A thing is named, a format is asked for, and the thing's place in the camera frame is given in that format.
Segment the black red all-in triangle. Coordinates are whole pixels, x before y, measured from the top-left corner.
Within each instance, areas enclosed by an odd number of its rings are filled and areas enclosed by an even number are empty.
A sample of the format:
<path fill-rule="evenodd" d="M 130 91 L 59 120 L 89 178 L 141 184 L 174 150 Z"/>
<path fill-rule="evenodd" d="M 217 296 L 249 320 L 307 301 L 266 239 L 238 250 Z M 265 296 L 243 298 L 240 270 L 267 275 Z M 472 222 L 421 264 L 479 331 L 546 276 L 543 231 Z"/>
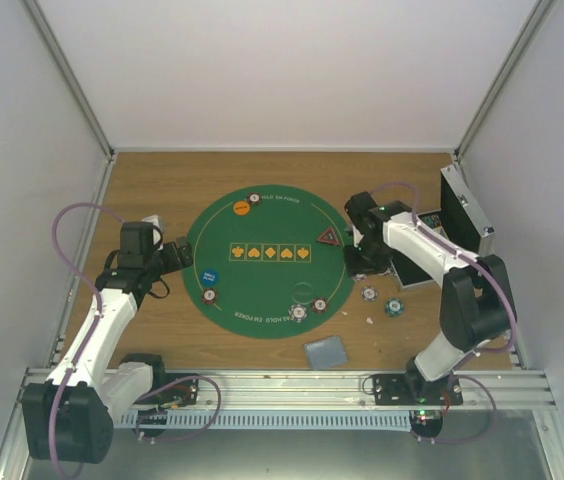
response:
<path fill-rule="evenodd" d="M 339 246 L 340 240 L 336 229 L 332 226 L 326 228 L 317 238 L 320 244 Z"/>

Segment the green poker chip stack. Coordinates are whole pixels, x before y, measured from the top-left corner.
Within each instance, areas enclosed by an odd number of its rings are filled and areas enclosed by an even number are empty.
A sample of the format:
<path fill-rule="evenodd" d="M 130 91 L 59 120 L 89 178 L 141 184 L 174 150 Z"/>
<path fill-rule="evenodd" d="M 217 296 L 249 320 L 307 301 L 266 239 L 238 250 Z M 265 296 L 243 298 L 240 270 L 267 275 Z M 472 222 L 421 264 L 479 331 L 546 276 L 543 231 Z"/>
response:
<path fill-rule="evenodd" d="M 390 317 L 398 317 L 404 312 L 404 304 L 398 298 L 391 298 L 385 304 L 385 313 Z"/>

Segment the red poker chip stack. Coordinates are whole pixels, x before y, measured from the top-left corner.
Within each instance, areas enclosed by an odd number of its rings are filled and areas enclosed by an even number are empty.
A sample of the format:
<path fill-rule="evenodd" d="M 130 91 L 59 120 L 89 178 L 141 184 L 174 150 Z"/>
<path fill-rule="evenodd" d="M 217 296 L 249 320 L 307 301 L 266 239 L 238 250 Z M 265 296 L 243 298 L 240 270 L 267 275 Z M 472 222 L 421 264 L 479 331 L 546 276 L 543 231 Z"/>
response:
<path fill-rule="evenodd" d="M 315 298 L 311 303 L 311 308 L 315 313 L 325 313 L 328 309 L 328 301 L 325 298 Z"/>

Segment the blue small blind button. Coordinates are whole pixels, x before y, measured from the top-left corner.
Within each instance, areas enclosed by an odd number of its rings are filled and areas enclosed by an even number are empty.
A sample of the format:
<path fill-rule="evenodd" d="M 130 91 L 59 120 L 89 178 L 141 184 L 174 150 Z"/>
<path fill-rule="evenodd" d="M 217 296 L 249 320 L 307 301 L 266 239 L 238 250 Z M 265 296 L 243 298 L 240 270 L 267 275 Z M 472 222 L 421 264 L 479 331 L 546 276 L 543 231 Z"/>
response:
<path fill-rule="evenodd" d="M 199 279 L 204 287 L 213 287 L 219 282 L 219 272 L 216 269 L 203 270 Z"/>

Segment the blue poker chip stack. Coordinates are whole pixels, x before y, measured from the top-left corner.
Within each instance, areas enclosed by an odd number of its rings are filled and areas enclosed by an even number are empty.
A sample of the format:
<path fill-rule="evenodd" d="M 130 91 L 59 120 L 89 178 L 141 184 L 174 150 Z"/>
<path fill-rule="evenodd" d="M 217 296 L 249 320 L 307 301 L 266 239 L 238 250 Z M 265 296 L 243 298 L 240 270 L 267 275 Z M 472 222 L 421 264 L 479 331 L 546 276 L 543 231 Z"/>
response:
<path fill-rule="evenodd" d="M 302 304 L 293 304 L 289 308 L 289 317 L 296 323 L 302 323 L 308 315 L 307 308 Z"/>

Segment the blue playing card deck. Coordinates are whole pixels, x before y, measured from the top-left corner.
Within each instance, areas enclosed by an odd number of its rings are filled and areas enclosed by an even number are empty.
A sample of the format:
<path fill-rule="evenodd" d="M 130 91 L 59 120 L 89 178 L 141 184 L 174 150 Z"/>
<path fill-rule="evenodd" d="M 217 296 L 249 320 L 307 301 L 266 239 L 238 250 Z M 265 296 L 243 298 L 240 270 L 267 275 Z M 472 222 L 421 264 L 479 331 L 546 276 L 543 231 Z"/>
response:
<path fill-rule="evenodd" d="M 312 370 L 329 370 L 348 362 L 348 356 L 339 336 L 329 336 L 304 345 L 304 351 Z"/>

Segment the orange big blind button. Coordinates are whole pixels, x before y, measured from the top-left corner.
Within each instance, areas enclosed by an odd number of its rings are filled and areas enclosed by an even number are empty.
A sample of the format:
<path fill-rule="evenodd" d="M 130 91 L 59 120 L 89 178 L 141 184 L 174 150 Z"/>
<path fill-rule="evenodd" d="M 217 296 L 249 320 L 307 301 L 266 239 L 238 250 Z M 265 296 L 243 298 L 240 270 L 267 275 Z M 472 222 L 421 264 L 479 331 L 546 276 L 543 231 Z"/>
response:
<path fill-rule="evenodd" d="M 251 204 L 246 200 L 239 200 L 233 204 L 233 212 L 238 216 L 246 216 L 251 211 Z"/>

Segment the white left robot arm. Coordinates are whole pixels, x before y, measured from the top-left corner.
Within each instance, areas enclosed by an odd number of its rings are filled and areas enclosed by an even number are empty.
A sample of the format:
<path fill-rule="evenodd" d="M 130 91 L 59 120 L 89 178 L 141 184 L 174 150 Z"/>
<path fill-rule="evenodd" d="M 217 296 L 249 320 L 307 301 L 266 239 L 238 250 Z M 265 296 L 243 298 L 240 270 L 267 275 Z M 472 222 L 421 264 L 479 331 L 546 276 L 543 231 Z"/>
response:
<path fill-rule="evenodd" d="M 92 302 L 73 343 L 46 379 L 22 394 L 32 458 L 97 464 L 110 449 L 115 421 L 137 399 L 155 404 L 165 398 L 168 380 L 158 373 L 155 355 L 131 359 L 112 376 L 105 372 L 143 301 L 167 297 L 165 276 L 192 263 L 190 243 L 184 237 L 165 241 L 159 216 L 122 224 L 118 248 L 89 285 Z"/>

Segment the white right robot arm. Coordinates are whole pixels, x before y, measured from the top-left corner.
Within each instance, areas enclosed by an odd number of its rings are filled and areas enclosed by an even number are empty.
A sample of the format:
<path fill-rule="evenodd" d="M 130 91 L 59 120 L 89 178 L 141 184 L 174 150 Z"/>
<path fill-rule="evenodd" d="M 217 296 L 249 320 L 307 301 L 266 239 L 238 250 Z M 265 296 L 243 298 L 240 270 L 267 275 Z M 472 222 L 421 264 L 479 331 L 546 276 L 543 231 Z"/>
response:
<path fill-rule="evenodd" d="M 380 206 L 367 192 L 353 195 L 344 210 L 353 243 L 344 247 L 347 273 L 385 272 L 400 253 L 441 288 L 440 332 L 407 363 L 406 396 L 426 405 L 472 354 L 487 351 L 492 340 L 516 331 L 508 273 L 496 255 L 481 257 L 444 238 L 400 201 Z"/>

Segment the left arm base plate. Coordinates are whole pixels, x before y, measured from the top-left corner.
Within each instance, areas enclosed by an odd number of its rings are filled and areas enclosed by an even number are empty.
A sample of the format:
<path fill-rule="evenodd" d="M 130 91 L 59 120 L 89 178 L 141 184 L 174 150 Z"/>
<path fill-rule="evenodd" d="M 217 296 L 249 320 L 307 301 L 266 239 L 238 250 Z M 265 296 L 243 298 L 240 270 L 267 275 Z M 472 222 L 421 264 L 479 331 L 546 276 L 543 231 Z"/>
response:
<path fill-rule="evenodd" d="M 133 404 L 145 409 L 171 409 L 197 403 L 199 378 L 194 373 L 162 373 L 153 379 L 147 393 Z"/>

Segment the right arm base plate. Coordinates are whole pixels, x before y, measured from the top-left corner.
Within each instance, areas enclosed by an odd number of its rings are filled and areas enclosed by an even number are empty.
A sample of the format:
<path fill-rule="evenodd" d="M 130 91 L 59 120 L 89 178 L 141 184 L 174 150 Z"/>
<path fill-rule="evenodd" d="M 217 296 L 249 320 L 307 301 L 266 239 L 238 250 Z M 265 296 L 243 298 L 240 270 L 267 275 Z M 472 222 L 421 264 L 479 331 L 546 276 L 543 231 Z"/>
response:
<path fill-rule="evenodd" d="M 362 381 L 362 391 L 379 406 L 459 406 L 463 396 L 458 380 L 449 376 L 425 381 L 417 372 L 376 373 Z"/>

